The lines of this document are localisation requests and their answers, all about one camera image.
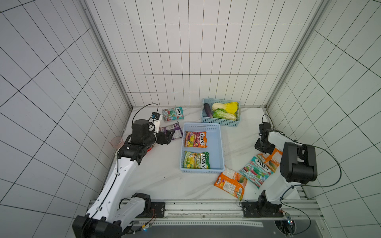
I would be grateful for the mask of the purple candy bag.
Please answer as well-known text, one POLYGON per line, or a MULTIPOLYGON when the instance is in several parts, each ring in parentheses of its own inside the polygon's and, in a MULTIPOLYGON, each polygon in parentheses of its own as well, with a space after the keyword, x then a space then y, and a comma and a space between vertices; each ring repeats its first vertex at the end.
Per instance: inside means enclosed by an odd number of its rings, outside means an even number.
POLYGON ((180 127, 179 123, 174 123, 165 127, 159 128, 160 131, 166 133, 167 131, 169 132, 174 132, 172 136, 172 140, 179 139, 183 137, 183 131, 180 127))

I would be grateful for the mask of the orange candy bag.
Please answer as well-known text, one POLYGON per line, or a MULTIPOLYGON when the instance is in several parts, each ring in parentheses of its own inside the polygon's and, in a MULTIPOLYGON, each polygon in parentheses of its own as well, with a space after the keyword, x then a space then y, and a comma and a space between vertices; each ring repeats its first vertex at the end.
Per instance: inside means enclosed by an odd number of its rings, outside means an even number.
POLYGON ((277 148, 274 149, 272 154, 260 153, 258 158, 264 163, 272 172, 276 172, 277 168, 280 165, 282 158, 282 151, 277 148))

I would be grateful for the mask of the pink yellow Fox's candy bag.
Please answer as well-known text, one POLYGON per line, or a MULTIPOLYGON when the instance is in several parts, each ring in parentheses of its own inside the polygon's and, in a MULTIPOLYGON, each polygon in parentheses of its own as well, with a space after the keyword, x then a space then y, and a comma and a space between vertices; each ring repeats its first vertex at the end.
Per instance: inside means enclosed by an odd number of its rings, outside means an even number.
POLYGON ((185 147, 197 147, 197 148, 207 148, 207 132, 194 132, 187 131, 184 146, 185 147))

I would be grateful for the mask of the large light blue basket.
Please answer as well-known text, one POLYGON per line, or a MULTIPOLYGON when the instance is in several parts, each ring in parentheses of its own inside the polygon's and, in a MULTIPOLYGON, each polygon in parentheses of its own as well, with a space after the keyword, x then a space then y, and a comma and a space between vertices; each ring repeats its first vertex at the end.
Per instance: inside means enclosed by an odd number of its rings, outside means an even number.
POLYGON ((181 155, 180 155, 180 170, 188 173, 221 173, 225 170, 224 164, 224 152, 222 146, 222 137, 221 137, 221 129, 219 124, 212 123, 185 123, 184 124, 184 133, 182 137, 182 147, 181 147, 181 155), (194 132, 207 132, 207 148, 197 148, 197 147, 185 147, 185 137, 187 131, 194 132), (184 152, 208 152, 210 154, 209 163, 211 169, 184 169, 183 161, 184 161, 184 152))

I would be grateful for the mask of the green Fox's candy bag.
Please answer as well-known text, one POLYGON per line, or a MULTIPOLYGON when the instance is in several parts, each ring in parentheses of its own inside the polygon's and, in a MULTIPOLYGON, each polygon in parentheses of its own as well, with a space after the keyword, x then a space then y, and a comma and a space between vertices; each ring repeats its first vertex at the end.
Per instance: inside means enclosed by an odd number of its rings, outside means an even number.
POLYGON ((210 154, 208 152, 196 153, 185 151, 184 156, 184 169, 211 169, 209 163, 210 154))

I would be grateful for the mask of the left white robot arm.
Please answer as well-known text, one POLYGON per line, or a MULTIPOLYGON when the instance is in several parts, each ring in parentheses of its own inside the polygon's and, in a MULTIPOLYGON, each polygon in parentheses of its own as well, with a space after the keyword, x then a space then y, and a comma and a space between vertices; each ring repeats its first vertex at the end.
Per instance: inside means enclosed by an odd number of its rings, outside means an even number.
POLYGON ((150 195, 135 193, 120 207, 124 188, 149 148, 170 144, 174 131, 160 131, 159 121, 136 120, 132 133, 116 154, 116 164, 103 190, 84 216, 77 216, 72 229, 77 238, 121 238, 131 233, 137 217, 155 215, 150 195))

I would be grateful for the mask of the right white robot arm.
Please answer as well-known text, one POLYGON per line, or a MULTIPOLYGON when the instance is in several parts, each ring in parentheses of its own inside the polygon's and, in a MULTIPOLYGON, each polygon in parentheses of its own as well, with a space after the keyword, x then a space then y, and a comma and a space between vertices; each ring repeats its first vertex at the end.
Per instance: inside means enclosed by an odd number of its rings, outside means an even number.
POLYGON ((271 187, 258 198, 256 210, 263 217, 282 217, 281 202, 298 185, 306 185, 317 179, 316 151, 312 145, 302 144, 283 133, 266 129, 260 133, 255 149, 271 155, 276 149, 282 152, 271 187))

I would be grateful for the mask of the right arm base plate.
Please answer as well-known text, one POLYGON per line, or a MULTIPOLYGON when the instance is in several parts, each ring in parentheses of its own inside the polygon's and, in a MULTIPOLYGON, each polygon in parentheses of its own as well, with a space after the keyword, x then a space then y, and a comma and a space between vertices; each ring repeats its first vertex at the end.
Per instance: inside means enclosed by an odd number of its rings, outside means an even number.
POLYGON ((280 204, 272 204, 270 202, 259 203, 241 201, 240 207, 243 210, 245 218, 283 218, 280 204))

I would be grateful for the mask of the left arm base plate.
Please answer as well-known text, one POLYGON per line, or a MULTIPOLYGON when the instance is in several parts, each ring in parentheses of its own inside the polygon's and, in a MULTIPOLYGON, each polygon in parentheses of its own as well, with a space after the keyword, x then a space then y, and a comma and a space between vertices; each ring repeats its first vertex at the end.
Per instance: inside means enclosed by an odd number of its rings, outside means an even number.
POLYGON ((148 207, 149 213, 147 214, 147 218, 164 218, 165 207, 165 202, 152 202, 148 207))

